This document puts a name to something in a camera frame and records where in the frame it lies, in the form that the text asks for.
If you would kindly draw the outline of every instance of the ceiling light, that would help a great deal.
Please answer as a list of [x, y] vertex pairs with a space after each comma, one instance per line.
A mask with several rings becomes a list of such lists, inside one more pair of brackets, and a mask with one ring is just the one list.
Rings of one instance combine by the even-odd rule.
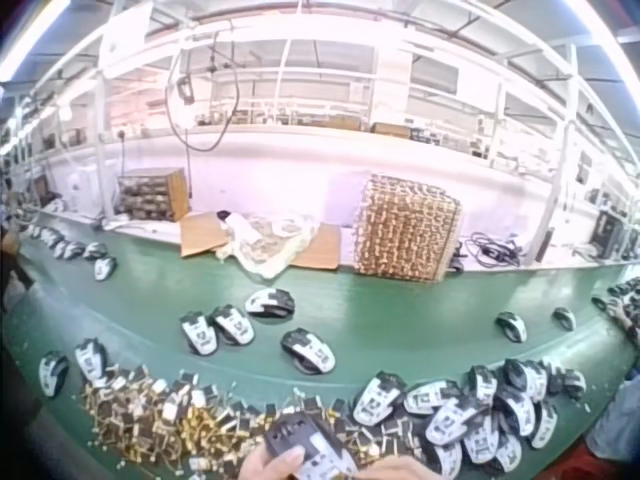
[[582, 21], [584, 26], [589, 29], [594, 41], [605, 51], [618, 75], [629, 89], [636, 107], [640, 110], [640, 81], [614, 35], [589, 2], [584, 0], [565, 0], [565, 2], [571, 7], [573, 13]]
[[0, 63], [0, 82], [8, 82], [18, 67], [40, 39], [42, 34], [60, 16], [71, 0], [51, 0], [38, 14], [36, 19], [22, 32], [18, 41], [9, 49], [9, 53]]

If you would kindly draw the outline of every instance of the green workbench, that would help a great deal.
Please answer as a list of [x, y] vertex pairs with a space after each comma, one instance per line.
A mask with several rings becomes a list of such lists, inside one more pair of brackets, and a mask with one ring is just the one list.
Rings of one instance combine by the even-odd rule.
[[[523, 462], [508, 476], [521, 479], [534, 476], [573, 443], [606, 406], [634, 359], [624, 335], [589, 301], [593, 292], [634, 275], [635, 267], [621, 266], [467, 273], [431, 286], [290, 268], [272, 284], [295, 298], [293, 319], [255, 321], [251, 345], [221, 345], [213, 356], [200, 358], [189, 353], [180, 316], [189, 310], [209, 313], [226, 303], [242, 307], [261, 287], [235, 260], [221, 264], [213, 255], [183, 260], [175, 246], [94, 233], [87, 225], [45, 216], [40, 222], [71, 239], [106, 243], [119, 267], [110, 280], [98, 283], [92, 264], [56, 260], [41, 241], [24, 239], [21, 261], [36, 283], [4, 319], [3, 330], [6, 346], [37, 392], [41, 356], [57, 349], [73, 359], [75, 345], [86, 337], [97, 337], [110, 361], [121, 366], [144, 363], [154, 377], [167, 380], [177, 378], [181, 369], [197, 372], [201, 385], [215, 383], [225, 390], [235, 384], [234, 396], [257, 405], [282, 404], [294, 387], [321, 395], [325, 403], [336, 396], [349, 398], [381, 369], [400, 374], [409, 384], [461, 380], [474, 364], [495, 366], [506, 357], [551, 355], [581, 370], [588, 391], [581, 402], [553, 400], [560, 414], [558, 429], [542, 451], [525, 447]], [[576, 331], [567, 333], [550, 319], [557, 306], [573, 310]], [[507, 341], [495, 327], [502, 310], [525, 320], [526, 343]], [[282, 334], [298, 326], [333, 348], [337, 366], [331, 374], [305, 376], [281, 351]], [[86, 447], [91, 422], [76, 398], [80, 385], [79, 370], [72, 368], [60, 396], [44, 403], [74, 440], [115, 472], [116, 455]], [[135, 467], [118, 475], [141, 476]], [[485, 475], [464, 470], [459, 478]]]

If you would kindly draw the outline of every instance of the person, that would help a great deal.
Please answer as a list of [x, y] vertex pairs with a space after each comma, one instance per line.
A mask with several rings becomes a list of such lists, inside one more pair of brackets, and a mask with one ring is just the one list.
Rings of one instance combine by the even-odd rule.
[[[304, 448], [298, 446], [271, 458], [264, 444], [251, 452], [240, 469], [239, 480], [284, 480], [304, 462]], [[409, 456], [389, 456], [353, 475], [361, 480], [441, 480], [442, 477]]]

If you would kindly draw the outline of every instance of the flattened cardboard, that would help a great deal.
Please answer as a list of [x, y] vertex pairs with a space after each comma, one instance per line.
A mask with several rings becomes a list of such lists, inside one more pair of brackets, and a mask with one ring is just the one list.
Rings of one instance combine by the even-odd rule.
[[180, 220], [180, 256], [210, 252], [228, 242], [215, 213], [188, 215]]
[[[180, 221], [181, 256], [215, 251], [229, 241], [215, 213], [184, 217]], [[309, 246], [291, 265], [316, 270], [335, 270], [340, 265], [340, 227], [321, 223]]]

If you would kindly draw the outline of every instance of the black cable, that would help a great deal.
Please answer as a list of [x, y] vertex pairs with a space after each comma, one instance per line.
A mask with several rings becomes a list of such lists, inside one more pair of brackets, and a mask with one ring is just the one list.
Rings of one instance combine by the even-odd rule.
[[189, 178], [189, 198], [193, 198], [193, 188], [191, 187], [191, 154], [189, 153], [189, 130], [184, 129], [185, 150], [187, 152], [187, 177]]
[[[231, 24], [231, 33], [233, 33], [233, 24]], [[182, 142], [182, 144], [184, 146], [186, 146], [187, 149], [195, 150], [196, 152], [202, 152], [202, 153], [212, 152], [213, 150], [215, 150], [218, 147], [218, 145], [220, 145], [220, 142], [224, 138], [224, 135], [225, 135], [225, 133], [227, 133], [227, 129], [229, 128], [229, 125], [231, 124], [231, 120], [233, 120], [233, 117], [236, 114], [236, 111], [238, 110], [238, 104], [240, 103], [240, 85], [238, 84], [238, 72], [236, 70], [235, 64], [233, 62], [231, 62], [229, 65], [230, 65], [231, 69], [233, 70], [233, 78], [234, 78], [235, 90], [236, 90], [236, 99], [235, 99], [235, 102], [233, 104], [233, 109], [231, 110], [231, 114], [228, 116], [227, 120], [224, 123], [224, 126], [222, 127], [222, 130], [220, 131], [220, 134], [218, 135], [218, 139], [210, 147], [207, 147], [207, 148], [194, 147], [193, 145], [190, 145], [188, 141], [183, 139], [180, 136], [180, 133], [178, 133], [178, 130], [176, 129], [175, 124], [173, 123], [173, 118], [171, 117], [171, 109], [169, 108], [169, 96], [170, 96], [169, 95], [170, 94], [169, 85], [170, 85], [171, 78], [173, 77], [173, 74], [175, 72], [176, 66], [180, 63], [181, 57], [182, 57], [182, 50], [180, 50], [180, 52], [178, 53], [178, 58], [176, 58], [176, 61], [174, 62], [173, 66], [171, 67], [171, 71], [169, 72], [169, 80], [167, 81], [167, 85], [165, 86], [165, 89], [164, 89], [164, 106], [165, 106], [165, 109], [167, 111], [167, 119], [169, 120], [169, 126], [171, 127], [171, 131], [176, 136], [176, 138], [178, 140], [180, 140], [180, 142]]]
[[473, 232], [465, 240], [465, 246], [469, 254], [484, 268], [520, 266], [522, 247], [518, 247], [513, 240], [498, 242], [486, 233]]

